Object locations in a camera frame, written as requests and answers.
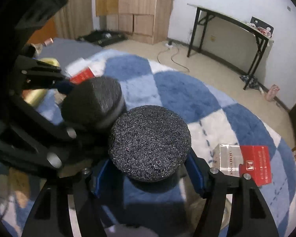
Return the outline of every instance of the red label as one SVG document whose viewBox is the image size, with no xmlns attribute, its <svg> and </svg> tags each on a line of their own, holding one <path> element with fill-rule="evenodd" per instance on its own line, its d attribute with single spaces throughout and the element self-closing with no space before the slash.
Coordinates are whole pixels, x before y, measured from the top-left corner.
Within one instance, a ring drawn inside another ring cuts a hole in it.
<svg viewBox="0 0 296 237">
<path fill-rule="evenodd" d="M 248 173 L 257 186 L 272 182 L 270 155 L 267 146 L 240 145 L 243 164 L 239 165 L 239 175 Z"/>
<path fill-rule="evenodd" d="M 70 79 L 70 82 L 74 84 L 80 84 L 84 80 L 87 80 L 89 78 L 93 78 L 94 74 L 92 73 L 91 69 L 87 67 L 86 69 L 80 71 L 77 75 L 73 76 Z"/>
</svg>

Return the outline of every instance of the black table leg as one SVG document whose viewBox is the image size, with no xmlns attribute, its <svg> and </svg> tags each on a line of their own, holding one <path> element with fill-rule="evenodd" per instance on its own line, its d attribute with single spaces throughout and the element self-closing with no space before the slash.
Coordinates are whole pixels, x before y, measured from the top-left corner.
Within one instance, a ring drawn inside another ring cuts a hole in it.
<svg viewBox="0 0 296 237">
<path fill-rule="evenodd" d="M 203 29 L 203 33 L 202 33 L 202 38 L 201 38 L 201 43 L 200 43 L 200 47 L 199 47 L 199 52 L 202 52 L 202 45 L 203 45 L 203 41 L 204 41 L 204 37 L 205 37 L 205 32 L 206 32 L 206 28 L 207 28 L 208 17 L 209 17 L 209 14 L 208 14 L 208 12 L 206 12 L 205 22 L 204 22 L 204 29 Z"/>
<path fill-rule="evenodd" d="M 245 87 L 243 88 L 243 90 L 245 90 L 245 89 L 247 88 L 247 86 L 248 86 L 248 84 L 250 83 L 250 81 L 251 81 L 251 79 L 252 79 L 252 77 L 253 77 L 255 71 L 257 70 L 257 68 L 258 68 L 258 66 L 259 66 L 259 64 L 260 64 L 260 61 L 261 61 L 261 59 L 262 59 L 262 57 L 263 57 L 263 54 L 264 54 L 264 52 L 265 52 L 265 49 L 266 49 L 266 47 L 267 47 L 268 42 L 269 42 L 268 39 L 264 40 L 264 42 L 262 42 L 262 40 L 261 40 L 261 43 L 263 43 L 262 51 L 261 51 L 261 53 L 260 53 L 260 56 L 259 56 L 259 58 L 258 58 L 258 61 L 256 62 L 256 65 L 254 66 L 254 69 L 253 69 L 252 73 L 250 74 L 250 76 L 249 76 L 247 82 L 245 83 Z"/>
<path fill-rule="evenodd" d="M 192 50 L 193 41 L 194 41 L 194 37 L 195 37 L 195 32 L 196 32 L 196 28 L 197 28 L 197 23 L 198 23 L 199 17 L 200 17 L 200 11 L 201 11 L 201 8 L 197 8 L 196 9 L 196 16 L 195 16 L 195 21 L 194 21 L 194 27 L 193 27 L 193 32 L 192 32 L 192 36 L 191 36 L 190 45 L 188 46 L 187 57 L 190 56 L 190 53 L 191 53 L 191 50 Z"/>
<path fill-rule="evenodd" d="M 255 54 L 255 57 L 254 57 L 254 59 L 253 59 L 253 61 L 252 61 L 251 66 L 250 66 L 250 68 L 249 68 L 249 70 L 248 70 L 248 75 L 250 74 L 251 69 L 253 68 L 253 65 L 255 64 L 255 61 L 257 60 L 258 55 L 261 53 L 261 47 L 262 47 L 262 43 L 263 43 L 263 40 L 261 40 L 261 42 L 260 42 L 260 41 L 259 41 L 259 38 L 258 38 L 257 36 L 255 36 L 255 39 L 256 39 L 256 41 L 257 41 L 258 50 L 257 50 L 257 52 L 256 52 L 256 54 Z"/>
</svg>

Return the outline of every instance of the power strip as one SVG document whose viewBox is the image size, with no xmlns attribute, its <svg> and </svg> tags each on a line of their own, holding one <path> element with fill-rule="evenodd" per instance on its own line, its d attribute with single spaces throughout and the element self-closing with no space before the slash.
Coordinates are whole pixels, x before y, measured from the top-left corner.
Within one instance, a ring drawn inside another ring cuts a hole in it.
<svg viewBox="0 0 296 237">
<path fill-rule="evenodd" d="M 168 47 L 169 49 L 173 48 L 173 45 L 172 44 L 166 43 L 165 46 Z"/>
</svg>

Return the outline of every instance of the table top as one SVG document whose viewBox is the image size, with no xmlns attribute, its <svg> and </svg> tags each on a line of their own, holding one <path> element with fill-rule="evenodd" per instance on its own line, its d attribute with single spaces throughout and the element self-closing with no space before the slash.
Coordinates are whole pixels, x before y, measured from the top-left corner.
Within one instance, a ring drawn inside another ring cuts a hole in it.
<svg viewBox="0 0 296 237">
<path fill-rule="evenodd" d="M 187 5 L 189 6 L 192 6 L 192 7 L 195 7 L 195 8 L 200 8 L 201 11 L 206 11 L 206 12 L 209 12 L 210 14 L 214 15 L 214 16 L 217 16 L 223 20 L 226 20 L 226 21 L 229 21 L 231 23 L 234 23 L 235 25 L 243 28 L 244 30 L 247 30 L 248 32 L 254 34 L 254 35 L 257 35 L 259 38 L 261 39 L 264 39 L 264 40 L 268 40 L 269 42 L 274 42 L 274 40 L 272 38 L 269 38 L 265 35 L 263 35 L 259 30 L 257 30 L 256 28 L 254 27 L 251 27 L 249 25 L 247 25 L 245 22 L 241 21 L 241 20 L 238 20 L 230 15 L 227 15 L 227 14 L 224 14 L 222 12 L 219 12 L 219 11 L 215 11 L 215 10 L 212 10 L 212 9 L 209 9 L 209 8 L 206 8 L 206 7 L 203 7 L 201 5 L 196 5 L 196 4 L 191 4 L 191 3 L 188 3 Z"/>
</svg>

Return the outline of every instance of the white wall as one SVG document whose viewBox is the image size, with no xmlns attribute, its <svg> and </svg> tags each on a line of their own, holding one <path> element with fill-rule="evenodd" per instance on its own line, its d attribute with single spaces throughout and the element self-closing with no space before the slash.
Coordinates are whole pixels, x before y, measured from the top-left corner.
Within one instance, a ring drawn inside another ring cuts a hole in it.
<svg viewBox="0 0 296 237">
<path fill-rule="evenodd" d="M 296 7 L 291 0 L 174 0 L 168 37 L 189 42 L 196 9 L 187 3 L 199 4 L 223 12 L 242 21 L 254 16 L 274 27 L 273 39 L 256 77 L 270 88 L 280 87 L 278 97 L 288 108 L 296 103 Z M 198 27 L 194 45 L 200 43 L 202 27 Z M 203 49 L 224 58 L 247 71 L 256 52 L 255 38 L 247 31 L 221 19 L 207 26 Z"/>
</svg>

